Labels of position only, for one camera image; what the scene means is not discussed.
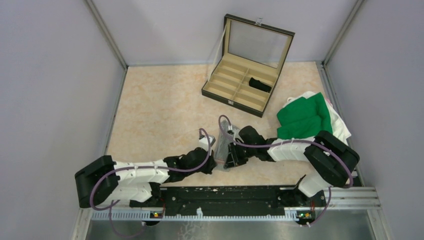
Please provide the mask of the grey striped underwear orange trim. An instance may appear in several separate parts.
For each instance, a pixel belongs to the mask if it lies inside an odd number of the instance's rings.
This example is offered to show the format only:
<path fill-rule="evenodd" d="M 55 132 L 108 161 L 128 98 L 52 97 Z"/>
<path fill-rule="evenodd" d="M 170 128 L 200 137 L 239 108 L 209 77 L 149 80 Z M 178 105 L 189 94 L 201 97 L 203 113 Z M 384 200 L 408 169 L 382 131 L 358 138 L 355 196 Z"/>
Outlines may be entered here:
<path fill-rule="evenodd" d="M 230 126 L 229 122 L 224 119 L 220 122 L 220 126 L 225 130 L 225 133 L 227 133 Z M 229 172 L 230 168 L 226 167 L 226 160 L 229 154 L 229 144 L 232 141 L 229 140 L 224 133 L 221 131 L 219 132 L 218 139 L 216 141 L 216 149 L 214 151 L 214 160 L 216 162 L 215 170 L 222 171 L 222 172 Z"/>

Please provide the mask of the black leather compartment box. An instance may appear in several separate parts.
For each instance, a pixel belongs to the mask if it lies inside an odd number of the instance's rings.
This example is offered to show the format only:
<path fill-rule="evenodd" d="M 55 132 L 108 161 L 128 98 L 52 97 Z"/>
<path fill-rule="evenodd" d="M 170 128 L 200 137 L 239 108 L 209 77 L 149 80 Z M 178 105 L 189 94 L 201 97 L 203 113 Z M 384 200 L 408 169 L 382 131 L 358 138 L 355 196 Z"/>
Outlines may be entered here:
<path fill-rule="evenodd" d="M 227 13 L 201 94 L 261 118 L 294 37 L 294 32 L 264 24 L 260 17 L 253 21 Z M 271 92 L 250 87 L 250 78 L 271 86 Z"/>

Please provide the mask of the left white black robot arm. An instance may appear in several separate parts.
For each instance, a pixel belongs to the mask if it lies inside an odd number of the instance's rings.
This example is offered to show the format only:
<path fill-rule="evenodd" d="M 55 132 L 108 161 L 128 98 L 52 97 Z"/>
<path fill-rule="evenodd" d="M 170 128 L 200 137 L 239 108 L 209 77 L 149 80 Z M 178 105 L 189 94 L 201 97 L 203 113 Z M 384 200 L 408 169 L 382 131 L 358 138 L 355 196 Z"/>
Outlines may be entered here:
<path fill-rule="evenodd" d="M 136 201 L 154 207 L 160 202 L 161 184 L 181 182 L 195 173 L 211 174 L 215 166 L 213 150 L 201 147 L 152 162 L 120 162 L 104 155 L 74 175 L 79 207 L 108 201 Z"/>

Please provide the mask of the black underwear with beige waistband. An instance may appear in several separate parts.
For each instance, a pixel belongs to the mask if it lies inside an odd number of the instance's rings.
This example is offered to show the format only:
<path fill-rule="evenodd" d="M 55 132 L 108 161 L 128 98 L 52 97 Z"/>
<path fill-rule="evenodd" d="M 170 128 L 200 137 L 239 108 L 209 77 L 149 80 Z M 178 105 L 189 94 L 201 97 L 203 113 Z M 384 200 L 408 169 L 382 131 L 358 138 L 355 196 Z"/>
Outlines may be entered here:
<path fill-rule="evenodd" d="M 272 87 L 261 82 L 260 80 L 257 80 L 253 77 L 250 78 L 250 80 L 248 81 L 248 85 L 252 88 L 255 88 L 257 90 L 266 92 L 266 93 L 270 93 L 272 90 Z"/>

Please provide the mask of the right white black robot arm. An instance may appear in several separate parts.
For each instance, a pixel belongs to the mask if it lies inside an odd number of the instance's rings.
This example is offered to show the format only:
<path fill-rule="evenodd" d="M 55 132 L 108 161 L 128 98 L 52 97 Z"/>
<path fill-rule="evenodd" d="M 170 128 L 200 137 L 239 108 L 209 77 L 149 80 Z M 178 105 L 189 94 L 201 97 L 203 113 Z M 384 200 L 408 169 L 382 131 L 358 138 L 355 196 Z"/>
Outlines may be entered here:
<path fill-rule="evenodd" d="M 229 126 L 221 131 L 229 141 L 226 167 L 238 167 L 256 157 L 263 162 L 309 162 L 314 170 L 301 177 L 293 192 L 299 206 L 307 206 L 318 192 L 329 187 L 353 185 L 353 171 L 360 156 L 332 133 L 321 130 L 305 139 L 265 139 L 248 125 L 240 130 Z"/>

